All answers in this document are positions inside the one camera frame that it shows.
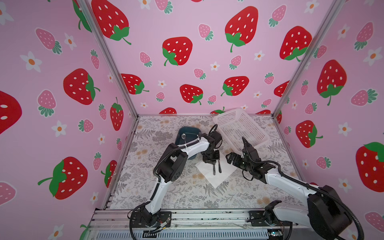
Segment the silver table knife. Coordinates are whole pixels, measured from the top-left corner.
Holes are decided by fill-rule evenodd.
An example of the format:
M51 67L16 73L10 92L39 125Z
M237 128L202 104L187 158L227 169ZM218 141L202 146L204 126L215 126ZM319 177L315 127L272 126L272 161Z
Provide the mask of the silver table knife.
M218 160L219 173L222 173L221 160Z

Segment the silver spoon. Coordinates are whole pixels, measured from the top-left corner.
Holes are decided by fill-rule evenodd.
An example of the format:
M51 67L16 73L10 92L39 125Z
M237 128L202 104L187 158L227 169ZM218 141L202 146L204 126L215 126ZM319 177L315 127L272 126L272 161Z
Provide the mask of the silver spoon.
M187 137L186 137L186 134L183 133L183 134L181 135L181 139L184 141L185 144L187 143L186 138L187 138Z

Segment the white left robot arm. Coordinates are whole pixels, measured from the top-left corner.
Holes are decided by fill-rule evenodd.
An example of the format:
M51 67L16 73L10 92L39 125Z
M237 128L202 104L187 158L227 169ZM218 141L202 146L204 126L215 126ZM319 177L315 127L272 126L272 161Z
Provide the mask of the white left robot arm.
M153 170L157 182L152 195L149 201L140 207L141 219L147 225L155 224L168 188L182 175L187 160L201 154L203 162L215 164L220 159L218 144L221 142L221 134L213 131L209 134L199 133L196 139L182 145L168 145Z

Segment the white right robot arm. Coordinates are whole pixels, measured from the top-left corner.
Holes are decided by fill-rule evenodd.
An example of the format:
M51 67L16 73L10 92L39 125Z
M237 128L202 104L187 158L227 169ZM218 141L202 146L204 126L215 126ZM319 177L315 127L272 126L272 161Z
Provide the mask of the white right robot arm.
M355 224L357 238L365 238L360 221L343 203L335 189L327 185L318 187L292 178L283 173L279 163L261 160L257 150L246 139L243 139L243 143L242 154L226 155L227 162L249 172L253 179L279 188L303 203L302 207L295 207L285 205L282 201L273 201L265 208L268 224L281 221L311 227L325 240L340 240L340 234Z

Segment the white paper napkin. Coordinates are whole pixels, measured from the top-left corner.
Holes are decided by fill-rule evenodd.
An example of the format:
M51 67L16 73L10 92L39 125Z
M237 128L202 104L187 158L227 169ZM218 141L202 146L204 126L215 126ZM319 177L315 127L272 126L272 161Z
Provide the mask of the white paper napkin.
M214 189L221 185L237 169L224 160L221 160L222 173L219 173L218 162L214 166L199 162L196 164L196 167Z

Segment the white perforated plastic basket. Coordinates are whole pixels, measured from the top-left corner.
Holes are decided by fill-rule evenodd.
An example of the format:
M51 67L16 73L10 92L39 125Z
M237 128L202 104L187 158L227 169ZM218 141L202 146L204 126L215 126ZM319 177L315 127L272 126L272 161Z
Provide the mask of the white perforated plastic basket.
M255 149L266 144L270 136L242 109L234 109L213 118L218 131L232 150L241 154L245 138Z

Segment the teal plastic tray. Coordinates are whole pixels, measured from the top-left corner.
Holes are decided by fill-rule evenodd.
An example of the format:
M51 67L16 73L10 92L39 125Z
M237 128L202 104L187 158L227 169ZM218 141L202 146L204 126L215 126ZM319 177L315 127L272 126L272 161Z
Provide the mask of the teal plastic tray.
M189 142L194 142L195 144L197 143L196 139L199 138L199 133L200 133L200 129L199 128L195 128L195 127L182 127L179 129L179 132L177 134L177 138L175 140L175 145L183 145L185 144L184 141L181 139L181 135L184 133L186 134L186 141L187 141L187 144Z

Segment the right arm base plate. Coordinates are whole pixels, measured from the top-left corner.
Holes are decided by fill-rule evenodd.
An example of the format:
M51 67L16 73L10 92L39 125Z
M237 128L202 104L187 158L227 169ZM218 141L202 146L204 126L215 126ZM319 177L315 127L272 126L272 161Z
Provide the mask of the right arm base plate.
M251 223L253 227L289 227L290 223L287 221L280 221L274 213L264 210L249 211L249 218L246 221Z

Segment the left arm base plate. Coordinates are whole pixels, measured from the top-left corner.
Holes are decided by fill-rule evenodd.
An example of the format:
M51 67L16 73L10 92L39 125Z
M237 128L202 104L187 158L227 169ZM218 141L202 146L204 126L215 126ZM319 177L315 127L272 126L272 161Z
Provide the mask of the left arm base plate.
M132 228L158 228L170 227L172 212L160 211L154 215L147 212L135 212L131 214L130 226Z

